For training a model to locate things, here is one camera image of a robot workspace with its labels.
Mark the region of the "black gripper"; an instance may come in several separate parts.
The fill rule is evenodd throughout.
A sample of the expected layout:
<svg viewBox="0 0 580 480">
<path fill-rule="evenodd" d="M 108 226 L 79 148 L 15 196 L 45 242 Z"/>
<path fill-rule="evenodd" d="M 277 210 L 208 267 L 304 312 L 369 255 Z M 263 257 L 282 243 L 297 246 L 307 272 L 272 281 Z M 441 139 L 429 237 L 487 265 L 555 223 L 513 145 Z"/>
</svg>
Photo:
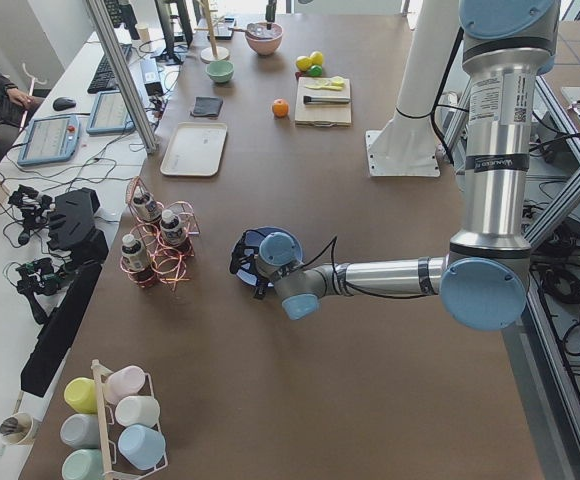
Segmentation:
<svg viewBox="0 0 580 480">
<path fill-rule="evenodd" d="M 255 267 L 255 255 L 261 244 L 260 230 L 245 230 L 233 247 L 229 271 L 247 285 L 257 287 L 260 278 Z"/>
<path fill-rule="evenodd" d="M 265 10 L 265 20 L 268 23 L 274 23 L 276 16 L 276 0 L 268 0 Z"/>
</svg>

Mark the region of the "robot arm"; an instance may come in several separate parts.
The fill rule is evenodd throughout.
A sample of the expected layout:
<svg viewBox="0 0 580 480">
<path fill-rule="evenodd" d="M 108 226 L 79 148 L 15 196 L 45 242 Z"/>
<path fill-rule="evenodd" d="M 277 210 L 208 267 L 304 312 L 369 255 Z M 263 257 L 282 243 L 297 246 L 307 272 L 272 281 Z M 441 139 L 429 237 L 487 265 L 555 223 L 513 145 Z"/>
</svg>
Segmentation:
<svg viewBox="0 0 580 480">
<path fill-rule="evenodd" d="M 393 118 L 369 133 L 375 175 L 426 176 L 422 144 L 456 54 L 469 75 L 464 214 L 443 257 L 317 265 L 303 262 L 284 232 L 240 239 L 230 269 L 273 288 L 293 320 L 328 295 L 390 299 L 437 295 L 458 322 L 477 330 L 514 323 L 526 305 L 530 243 L 521 232 L 535 80 L 553 65 L 555 1 L 427 1 L 423 4 Z"/>
</svg>

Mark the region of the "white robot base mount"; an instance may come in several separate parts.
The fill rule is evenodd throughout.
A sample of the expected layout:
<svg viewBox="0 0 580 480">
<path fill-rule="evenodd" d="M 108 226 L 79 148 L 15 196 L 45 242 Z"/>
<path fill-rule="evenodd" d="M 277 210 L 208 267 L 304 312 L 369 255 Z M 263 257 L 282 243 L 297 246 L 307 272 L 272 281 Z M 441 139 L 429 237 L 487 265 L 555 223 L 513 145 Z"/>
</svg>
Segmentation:
<svg viewBox="0 0 580 480">
<path fill-rule="evenodd" d="M 431 121 L 462 38 L 457 0 L 422 4 L 394 115 L 382 130 L 366 132 L 371 176 L 440 175 Z"/>
</svg>

